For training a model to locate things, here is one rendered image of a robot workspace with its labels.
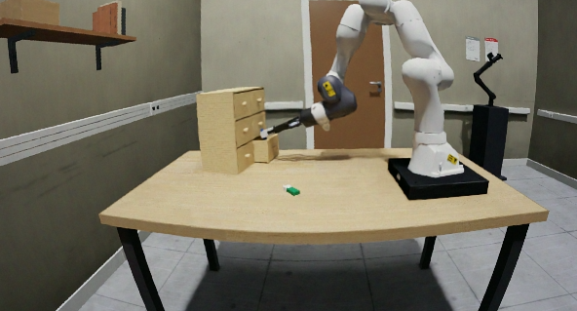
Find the tan wooden chest of drawers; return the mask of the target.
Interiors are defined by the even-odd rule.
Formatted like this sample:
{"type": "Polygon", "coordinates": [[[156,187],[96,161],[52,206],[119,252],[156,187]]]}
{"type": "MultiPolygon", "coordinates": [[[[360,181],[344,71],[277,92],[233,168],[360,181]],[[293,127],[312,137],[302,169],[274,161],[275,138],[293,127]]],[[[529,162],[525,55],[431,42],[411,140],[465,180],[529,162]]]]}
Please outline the tan wooden chest of drawers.
{"type": "Polygon", "coordinates": [[[233,93],[250,92],[261,88],[264,93],[264,87],[257,87],[245,90],[233,88],[221,93],[214,91],[196,95],[203,172],[230,175],[241,173],[238,167],[237,148],[252,141],[253,152],[253,139],[260,135],[252,137],[251,123],[252,138],[237,146],[235,121],[247,116],[251,119],[251,114],[260,111],[264,111],[265,116],[265,100],[264,109],[251,113],[250,103],[250,114],[235,119],[233,93]]]}

